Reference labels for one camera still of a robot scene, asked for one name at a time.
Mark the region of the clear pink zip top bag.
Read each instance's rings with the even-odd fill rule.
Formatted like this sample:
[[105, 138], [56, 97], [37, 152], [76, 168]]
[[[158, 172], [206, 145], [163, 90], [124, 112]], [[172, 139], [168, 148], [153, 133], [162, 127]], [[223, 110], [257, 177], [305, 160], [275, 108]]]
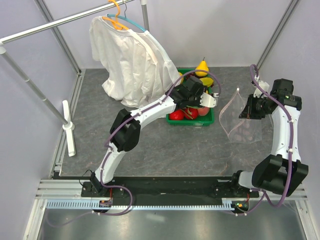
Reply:
[[231, 143], [251, 144], [262, 140], [262, 122], [239, 118], [246, 106], [246, 100], [237, 87], [229, 102], [219, 113], [219, 123]]

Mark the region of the yellow star fruit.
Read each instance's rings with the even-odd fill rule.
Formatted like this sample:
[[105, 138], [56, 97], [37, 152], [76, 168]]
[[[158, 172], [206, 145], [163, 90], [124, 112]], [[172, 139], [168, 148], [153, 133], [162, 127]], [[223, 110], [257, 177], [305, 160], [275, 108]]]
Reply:
[[212, 78], [210, 78], [210, 77], [202, 77], [199, 80], [206, 87], [212, 87], [214, 85], [214, 80]]

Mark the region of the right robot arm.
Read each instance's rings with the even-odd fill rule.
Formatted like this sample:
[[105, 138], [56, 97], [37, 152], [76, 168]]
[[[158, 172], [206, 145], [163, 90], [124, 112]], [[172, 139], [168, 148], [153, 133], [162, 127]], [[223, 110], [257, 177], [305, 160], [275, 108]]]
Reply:
[[301, 162], [298, 148], [298, 121], [302, 99], [293, 94], [293, 81], [276, 79], [272, 86], [255, 77], [256, 86], [250, 94], [239, 118], [261, 120], [271, 115], [273, 140], [270, 155], [253, 171], [239, 170], [233, 175], [229, 191], [235, 197], [247, 189], [256, 188], [289, 197], [309, 173], [309, 167]]

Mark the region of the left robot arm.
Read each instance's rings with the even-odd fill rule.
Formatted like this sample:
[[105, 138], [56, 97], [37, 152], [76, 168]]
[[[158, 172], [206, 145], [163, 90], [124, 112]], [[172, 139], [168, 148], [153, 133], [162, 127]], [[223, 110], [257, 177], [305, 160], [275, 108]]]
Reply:
[[109, 182], [123, 156], [137, 146], [141, 130], [154, 120], [188, 106], [199, 107], [205, 86], [195, 76], [172, 86], [158, 100], [133, 111], [118, 112], [105, 144], [107, 152], [99, 168], [91, 174], [92, 191], [99, 197], [110, 191]]

